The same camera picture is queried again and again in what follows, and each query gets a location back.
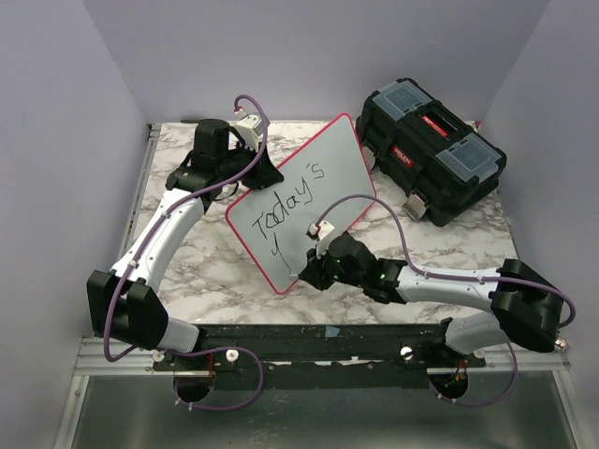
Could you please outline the pink-framed whiteboard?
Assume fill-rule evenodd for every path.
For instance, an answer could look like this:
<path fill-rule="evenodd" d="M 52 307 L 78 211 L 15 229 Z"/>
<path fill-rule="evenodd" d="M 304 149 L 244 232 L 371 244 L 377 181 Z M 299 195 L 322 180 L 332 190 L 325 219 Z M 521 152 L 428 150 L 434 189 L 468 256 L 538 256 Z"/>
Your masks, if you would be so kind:
<path fill-rule="evenodd" d="M 250 191 L 226 210 L 226 221 L 272 290 L 285 294 L 315 246 L 308 226 L 335 201 L 375 196 L 370 169 L 351 117 L 342 113 L 288 156 L 278 170 L 285 180 Z"/>

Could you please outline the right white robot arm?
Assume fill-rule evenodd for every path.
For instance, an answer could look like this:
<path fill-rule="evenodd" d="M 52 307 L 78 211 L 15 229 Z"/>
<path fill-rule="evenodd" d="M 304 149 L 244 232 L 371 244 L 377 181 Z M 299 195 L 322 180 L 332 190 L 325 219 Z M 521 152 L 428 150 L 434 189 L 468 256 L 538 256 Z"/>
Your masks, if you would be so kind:
<path fill-rule="evenodd" d="M 443 336 L 431 342 L 431 357 L 441 366 L 502 343 L 537 353 L 550 353 L 555 347 L 563 301 L 518 260 L 472 273 L 454 269 L 433 273 L 404 260 L 378 258 L 348 233 L 317 244 L 306 257 L 299 277 L 318 290 L 338 282 L 383 304 L 435 302 L 474 309 L 472 316 L 445 321 Z"/>

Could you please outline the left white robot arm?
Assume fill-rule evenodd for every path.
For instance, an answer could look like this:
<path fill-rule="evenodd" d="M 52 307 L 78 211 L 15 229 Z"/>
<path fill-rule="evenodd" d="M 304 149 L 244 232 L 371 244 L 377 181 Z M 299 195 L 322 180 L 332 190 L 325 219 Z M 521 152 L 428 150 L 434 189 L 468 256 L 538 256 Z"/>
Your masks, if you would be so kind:
<path fill-rule="evenodd" d="M 249 114 L 234 124 L 202 119 L 192 150 L 168 174 L 165 192 L 149 223 L 109 271 L 86 283 L 93 331 L 105 341 L 175 352 L 187 369 L 208 355 L 197 326 L 171 317 L 158 297 L 166 269 L 191 228 L 224 186 L 263 190 L 283 181 L 267 150 L 268 122 Z"/>

